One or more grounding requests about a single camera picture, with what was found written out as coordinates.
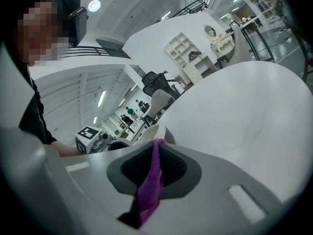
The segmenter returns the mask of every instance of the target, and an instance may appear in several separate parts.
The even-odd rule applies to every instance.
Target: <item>white plastic surface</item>
[[[158,122],[177,145],[224,158],[285,201],[312,172],[313,96],[292,71],[235,64],[183,94]]]
[[[165,138],[165,134],[166,134],[165,126],[158,124],[151,126],[144,131],[142,136],[134,143],[134,145],[150,142],[154,139],[163,139]]]

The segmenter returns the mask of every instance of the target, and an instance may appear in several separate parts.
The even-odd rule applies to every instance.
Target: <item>hand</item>
[[[57,141],[52,142],[50,145],[58,150],[60,157],[71,157],[81,155],[81,153],[77,150],[75,146],[69,146]]]

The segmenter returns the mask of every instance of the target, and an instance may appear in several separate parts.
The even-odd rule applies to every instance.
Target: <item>white chair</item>
[[[222,60],[226,60],[228,62],[224,67],[252,60],[250,52],[249,52],[249,49],[250,49],[249,45],[246,42],[246,39],[244,35],[242,34],[240,27],[236,24],[236,25],[233,25],[233,29],[234,29],[234,36],[235,36],[235,47],[228,54],[218,58],[217,61],[218,61],[220,69],[223,68]]]
[[[154,119],[158,112],[163,110],[165,107],[170,106],[174,102],[175,99],[164,90],[157,90],[151,97],[151,106],[146,117],[149,116]]]

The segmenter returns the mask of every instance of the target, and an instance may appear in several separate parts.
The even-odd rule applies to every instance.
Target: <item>white cabinet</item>
[[[170,57],[179,65],[179,67],[186,73],[193,84],[203,79],[200,72],[195,67],[195,64],[200,62],[205,55],[204,53],[195,60],[189,60],[189,53],[191,51],[199,51],[199,49],[183,34],[180,33],[173,38],[166,46],[165,51]]]

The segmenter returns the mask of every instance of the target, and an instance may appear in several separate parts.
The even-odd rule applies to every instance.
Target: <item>round mirror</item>
[[[206,25],[206,26],[204,27],[204,31],[205,31],[205,33],[206,33],[209,37],[211,37],[211,38],[216,38],[216,31],[215,31],[215,29],[214,29],[213,27],[211,27],[211,26],[209,26],[209,25]]]

